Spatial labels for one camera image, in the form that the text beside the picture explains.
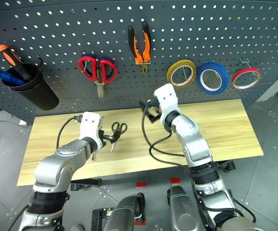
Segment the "tool holder cup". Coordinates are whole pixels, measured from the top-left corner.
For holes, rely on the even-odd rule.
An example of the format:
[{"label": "tool holder cup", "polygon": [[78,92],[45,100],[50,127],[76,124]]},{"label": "tool holder cup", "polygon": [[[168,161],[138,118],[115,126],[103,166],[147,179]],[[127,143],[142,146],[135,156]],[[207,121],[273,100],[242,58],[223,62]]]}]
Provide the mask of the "tool holder cup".
[{"label": "tool holder cup", "polygon": [[[48,86],[39,69],[32,64],[24,64],[24,67],[32,76],[29,82],[21,86],[6,81],[2,81],[3,84],[11,91],[21,94],[35,106],[44,111],[55,108],[59,103],[59,99]],[[7,72],[14,77],[21,78],[20,74],[13,68],[10,68]]]}]

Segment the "wooden board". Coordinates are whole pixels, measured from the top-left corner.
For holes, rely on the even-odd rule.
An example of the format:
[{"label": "wooden board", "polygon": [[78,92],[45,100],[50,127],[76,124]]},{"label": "wooden board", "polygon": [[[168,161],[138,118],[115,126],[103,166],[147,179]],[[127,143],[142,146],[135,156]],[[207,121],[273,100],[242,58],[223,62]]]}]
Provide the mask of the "wooden board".
[{"label": "wooden board", "polygon": [[[207,103],[180,105],[182,113],[194,119],[200,126],[200,133],[207,140],[215,161],[263,155],[241,101],[227,100]],[[97,112],[104,117],[103,130],[112,135],[111,124],[115,121],[126,123],[127,131],[110,153],[111,144],[96,155],[96,160],[89,159],[73,176],[74,180],[101,177],[113,174],[136,172],[169,167],[149,156],[149,147],[142,135],[139,108]],[[17,186],[34,184],[34,170],[39,162],[55,152],[56,138],[62,124],[75,114],[36,117],[27,149],[23,159]],[[71,121],[64,129],[60,146],[79,136],[80,124]],[[163,125],[157,121],[145,123],[146,132],[152,142],[168,135]],[[173,135],[169,140],[158,145],[171,153],[182,153],[181,145]],[[183,157],[157,154],[158,158],[186,164]]]}]

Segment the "pegboard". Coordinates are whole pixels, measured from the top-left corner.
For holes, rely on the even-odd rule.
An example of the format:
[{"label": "pegboard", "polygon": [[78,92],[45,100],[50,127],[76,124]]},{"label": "pegboard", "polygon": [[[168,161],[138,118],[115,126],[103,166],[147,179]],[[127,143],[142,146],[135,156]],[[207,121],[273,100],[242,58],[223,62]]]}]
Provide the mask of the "pegboard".
[{"label": "pegboard", "polygon": [[[240,58],[262,72],[261,81],[249,90],[227,90],[216,96],[202,92],[196,81],[177,89],[179,103],[242,98],[250,106],[278,79],[278,2],[262,1],[0,1],[0,44],[7,44],[25,62],[38,65],[60,99],[50,111],[36,108],[10,92],[0,81],[0,108],[27,121],[35,116],[83,111],[134,108],[166,83],[168,67],[181,59],[196,66],[206,61],[223,65],[230,79],[239,70]],[[142,21],[152,37],[152,63],[144,75],[135,65],[127,43],[132,25],[143,50]],[[115,60],[117,79],[105,85],[99,99],[97,87],[78,69],[82,51]],[[8,63],[0,54],[0,68]]]}]

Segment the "scissors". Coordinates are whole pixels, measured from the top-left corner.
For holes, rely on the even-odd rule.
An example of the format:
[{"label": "scissors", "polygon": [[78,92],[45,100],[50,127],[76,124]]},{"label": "scissors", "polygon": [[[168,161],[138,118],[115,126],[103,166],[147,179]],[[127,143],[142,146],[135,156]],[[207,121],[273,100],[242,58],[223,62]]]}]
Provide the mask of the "scissors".
[{"label": "scissors", "polygon": [[[104,85],[111,83],[116,79],[117,68],[114,65],[114,61],[102,57],[99,65],[97,65],[97,59],[94,54],[83,54],[78,61],[78,66],[80,71],[90,80],[94,81],[97,86],[97,93],[99,98],[104,97]],[[106,66],[111,68],[110,73],[106,73]]]},{"label": "scissors", "polygon": [[114,137],[114,140],[115,140],[114,143],[112,143],[111,150],[110,150],[110,152],[112,153],[112,151],[114,150],[114,147],[115,147],[118,139],[120,138],[121,134],[126,132],[127,124],[126,123],[120,124],[119,122],[114,122],[111,125],[111,130],[114,133],[113,137]]}]

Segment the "red-handled scissors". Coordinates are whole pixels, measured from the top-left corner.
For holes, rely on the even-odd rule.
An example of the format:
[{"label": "red-handled scissors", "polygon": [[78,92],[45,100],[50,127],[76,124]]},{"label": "red-handled scissors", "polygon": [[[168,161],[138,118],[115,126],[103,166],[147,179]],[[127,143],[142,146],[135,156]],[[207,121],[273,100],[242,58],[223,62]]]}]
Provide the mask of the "red-handled scissors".
[{"label": "red-handled scissors", "polygon": [[[80,71],[90,80],[94,81],[97,85],[97,92],[100,98],[104,97],[104,84],[111,83],[116,79],[117,76],[117,68],[114,65],[114,61],[102,57],[99,65],[97,65],[97,60],[93,54],[84,54],[78,61],[78,66]],[[109,74],[106,73],[106,66],[111,68]]]}]

